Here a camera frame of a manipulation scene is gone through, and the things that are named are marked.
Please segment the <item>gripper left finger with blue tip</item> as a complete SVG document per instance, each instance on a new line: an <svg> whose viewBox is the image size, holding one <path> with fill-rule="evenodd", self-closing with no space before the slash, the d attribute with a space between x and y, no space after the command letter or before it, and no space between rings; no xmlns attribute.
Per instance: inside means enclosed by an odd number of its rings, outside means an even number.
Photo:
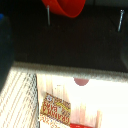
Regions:
<svg viewBox="0 0 128 128"><path fill-rule="evenodd" d="M9 18L0 13L0 88L14 62L14 45Z"/></svg>

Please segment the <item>gripper right finger with blue tip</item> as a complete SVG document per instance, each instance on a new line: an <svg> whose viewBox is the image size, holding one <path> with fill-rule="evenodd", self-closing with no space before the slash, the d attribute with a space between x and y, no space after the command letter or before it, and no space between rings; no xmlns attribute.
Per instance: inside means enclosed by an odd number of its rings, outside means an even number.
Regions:
<svg viewBox="0 0 128 128"><path fill-rule="evenodd" d="M126 69L128 70L128 43L123 43L121 48L121 60L124 63Z"/></svg>

